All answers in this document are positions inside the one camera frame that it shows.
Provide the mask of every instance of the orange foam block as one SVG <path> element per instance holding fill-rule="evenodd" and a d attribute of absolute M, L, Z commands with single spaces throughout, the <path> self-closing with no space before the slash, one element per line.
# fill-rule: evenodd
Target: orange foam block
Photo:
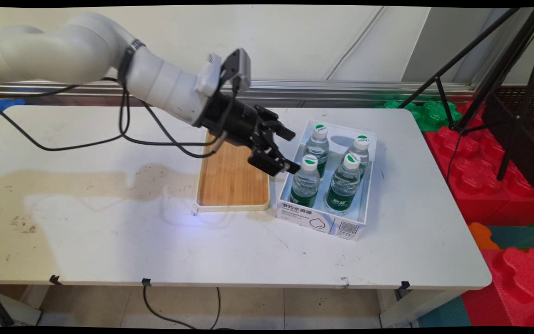
<path fill-rule="evenodd" d="M 469 225 L 469 231 L 475 239 L 477 247 L 481 250 L 498 250 L 500 247 L 494 241 L 491 241 L 491 231 L 478 222 Z"/>

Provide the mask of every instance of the qr code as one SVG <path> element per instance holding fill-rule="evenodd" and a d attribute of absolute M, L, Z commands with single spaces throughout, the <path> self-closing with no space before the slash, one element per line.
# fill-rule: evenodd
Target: qr code
<path fill-rule="evenodd" d="M 339 230 L 351 234 L 356 234 L 358 232 L 358 226 L 346 222 L 341 222 L 341 226 L 339 226 Z"/>

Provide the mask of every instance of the wooden tray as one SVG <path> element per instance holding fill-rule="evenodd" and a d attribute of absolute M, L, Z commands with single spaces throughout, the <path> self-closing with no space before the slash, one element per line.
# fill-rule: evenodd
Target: wooden tray
<path fill-rule="evenodd" d="M 208 133 L 206 140 L 213 139 Z M 249 156 L 246 146 L 224 142 L 216 154 L 203 160 L 197 188 L 200 211 L 260 211 L 269 207 L 269 175 L 250 165 Z"/>

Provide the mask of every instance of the white table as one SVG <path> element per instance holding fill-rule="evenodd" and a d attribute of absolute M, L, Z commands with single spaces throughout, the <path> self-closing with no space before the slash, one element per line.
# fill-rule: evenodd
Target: white table
<path fill-rule="evenodd" d="M 156 109 L 180 141 L 193 128 Z M 0 117 L 0 283 L 397 289 L 384 327 L 412 321 L 491 273 L 409 112 L 273 109 L 297 133 L 308 119 L 378 135 L 367 227 L 357 242 L 279 220 L 284 175 L 261 212 L 198 212 L 201 160 L 178 148 L 117 140 L 65 152 L 36 148 Z M 117 107 L 13 106 L 6 113 L 49 147 L 117 135 Z M 166 141 L 144 108 L 129 135 Z M 192 148 L 200 152 L 201 148 Z"/>

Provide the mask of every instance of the tripod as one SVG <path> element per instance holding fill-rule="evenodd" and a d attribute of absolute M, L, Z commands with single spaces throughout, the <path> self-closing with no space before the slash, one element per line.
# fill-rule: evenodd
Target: tripod
<path fill-rule="evenodd" d="M 468 133 L 471 133 L 473 131 L 485 129 L 485 128 L 491 128 L 491 127 L 497 127 L 500 125 L 504 125 L 505 123 L 514 123 L 513 131 L 510 135 L 510 139 L 508 140 L 508 144 L 504 150 L 504 157 L 502 158 L 502 163 L 500 164 L 500 169 L 498 170 L 497 179 L 503 180 L 504 175 L 506 174 L 506 169 L 508 167 L 508 164 L 510 162 L 510 157 L 512 154 L 512 150 L 515 147 L 515 141 L 517 140 L 517 135 L 519 131 L 521 130 L 523 121 L 526 118 L 528 105 L 530 103 L 530 99 L 532 96 L 532 93 L 534 91 L 534 65 L 533 69 L 530 74 L 530 78 L 528 79 L 528 85 L 526 93 L 523 97 L 523 101 L 521 103 L 521 107 L 519 108 L 519 115 L 515 116 L 511 120 L 506 120 L 503 122 L 496 122 L 491 123 L 487 125 L 481 125 L 479 127 L 474 128 L 468 128 L 469 123 L 475 118 L 477 112 L 479 111 L 479 107 L 491 95 L 491 93 L 496 89 L 496 87 L 501 84 L 504 81 L 504 78 L 506 78 L 506 74 L 511 70 L 511 68 L 515 65 L 515 63 L 518 61 L 519 57 L 521 57 L 522 53 L 525 51 L 526 47 L 530 43 L 530 40 L 532 40 L 532 35 L 534 32 L 534 9 L 528 16 L 527 20 L 525 21 L 524 25 L 521 27 L 515 38 L 513 38 L 512 42 L 508 45 L 507 49 L 502 53 L 502 55 L 498 58 L 494 66 L 491 68 L 491 70 L 488 72 L 488 75 L 483 79 L 483 82 L 481 82 L 481 85 L 479 86 L 479 89 L 477 89 L 476 95 L 471 102 L 469 108 L 464 113 L 463 118 L 457 123 L 454 123 L 454 120 L 451 115 L 451 111 L 449 110 L 448 102 L 446 99 L 445 91 L 442 87 L 442 82 L 440 81 L 440 76 L 445 74 L 447 70 L 449 70 L 454 64 L 456 64 L 459 60 L 462 59 L 467 53 L 469 53 L 477 44 L 481 43 L 487 36 L 489 36 L 496 28 L 500 27 L 502 23 L 504 23 L 506 20 L 508 20 L 514 13 L 516 13 L 519 10 L 519 8 L 511 8 L 506 13 L 504 13 L 499 19 L 497 19 L 492 25 L 490 25 L 487 29 L 485 29 L 475 40 L 473 40 L 470 44 L 468 44 L 462 51 L 460 51 L 453 59 L 451 59 L 446 65 L 442 66 L 440 70 L 438 70 L 434 76 L 432 76 L 428 81 L 426 81 L 419 89 L 417 89 L 407 100 L 403 101 L 398 108 L 404 108 L 407 106 L 407 104 L 413 99 L 415 99 L 418 95 L 420 95 L 425 89 L 430 87 L 432 83 L 436 83 L 436 86 L 438 87 L 439 95 L 442 100 L 442 104 L 444 106 L 446 117 L 449 121 L 449 129 L 452 129 L 454 131 L 457 131 L 460 133 L 460 136 L 467 135 Z"/>

